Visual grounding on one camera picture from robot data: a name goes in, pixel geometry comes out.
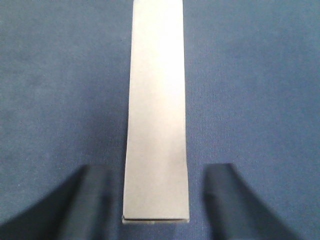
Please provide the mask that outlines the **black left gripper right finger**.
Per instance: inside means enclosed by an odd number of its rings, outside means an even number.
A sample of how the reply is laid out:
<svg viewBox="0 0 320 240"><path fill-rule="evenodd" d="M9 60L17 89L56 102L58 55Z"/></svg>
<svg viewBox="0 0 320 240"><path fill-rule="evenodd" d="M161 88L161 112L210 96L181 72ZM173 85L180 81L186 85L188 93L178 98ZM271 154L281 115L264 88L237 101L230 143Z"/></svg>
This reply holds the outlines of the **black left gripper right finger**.
<svg viewBox="0 0 320 240"><path fill-rule="evenodd" d="M208 164L203 200L214 240L299 240L248 187L231 163Z"/></svg>

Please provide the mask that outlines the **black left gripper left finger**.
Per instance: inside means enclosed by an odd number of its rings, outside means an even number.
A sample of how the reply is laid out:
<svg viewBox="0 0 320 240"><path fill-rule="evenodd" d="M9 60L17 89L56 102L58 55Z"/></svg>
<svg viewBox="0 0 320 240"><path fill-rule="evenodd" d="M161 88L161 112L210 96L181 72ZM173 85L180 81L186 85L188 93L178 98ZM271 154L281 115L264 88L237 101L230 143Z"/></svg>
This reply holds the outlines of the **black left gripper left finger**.
<svg viewBox="0 0 320 240"><path fill-rule="evenodd" d="M83 165L27 210L0 226L2 240L108 240L112 230L113 175Z"/></svg>

